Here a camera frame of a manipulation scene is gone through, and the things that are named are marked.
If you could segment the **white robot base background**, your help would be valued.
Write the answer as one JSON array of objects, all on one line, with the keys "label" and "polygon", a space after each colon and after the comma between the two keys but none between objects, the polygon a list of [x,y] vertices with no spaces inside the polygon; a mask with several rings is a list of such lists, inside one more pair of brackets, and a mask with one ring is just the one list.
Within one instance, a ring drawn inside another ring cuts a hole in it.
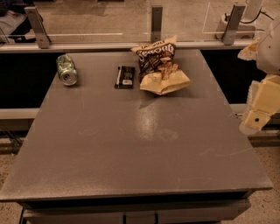
[{"label": "white robot base background", "polygon": [[[238,39],[252,39],[255,36],[255,33],[258,31],[256,28],[256,20],[261,14],[264,14],[262,11],[263,2],[264,0],[246,0],[246,3],[243,3],[246,5],[246,8],[235,35]],[[220,22],[218,23],[215,33],[217,39],[222,39],[222,35],[228,24],[230,13],[231,11],[229,13],[224,13],[220,17]]]}]

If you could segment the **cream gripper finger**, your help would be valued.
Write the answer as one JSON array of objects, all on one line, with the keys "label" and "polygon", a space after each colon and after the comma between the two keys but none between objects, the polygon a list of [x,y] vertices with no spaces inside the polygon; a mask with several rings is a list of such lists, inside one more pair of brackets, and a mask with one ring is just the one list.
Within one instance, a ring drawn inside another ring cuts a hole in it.
[{"label": "cream gripper finger", "polygon": [[257,47],[259,44],[259,38],[255,39],[250,45],[246,46],[244,49],[242,49],[237,57],[241,60],[256,60],[256,52],[257,52]]},{"label": "cream gripper finger", "polygon": [[253,80],[248,89],[247,106],[241,117],[240,132],[253,135],[280,110],[280,76],[268,74]]}]

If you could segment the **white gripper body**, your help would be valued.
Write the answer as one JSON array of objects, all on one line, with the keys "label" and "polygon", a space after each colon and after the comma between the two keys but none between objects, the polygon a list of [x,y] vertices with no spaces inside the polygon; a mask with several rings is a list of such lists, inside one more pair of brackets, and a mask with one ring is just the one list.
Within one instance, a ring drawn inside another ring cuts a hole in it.
[{"label": "white gripper body", "polygon": [[280,74],[280,15],[268,25],[260,37],[256,66],[266,74]]}]

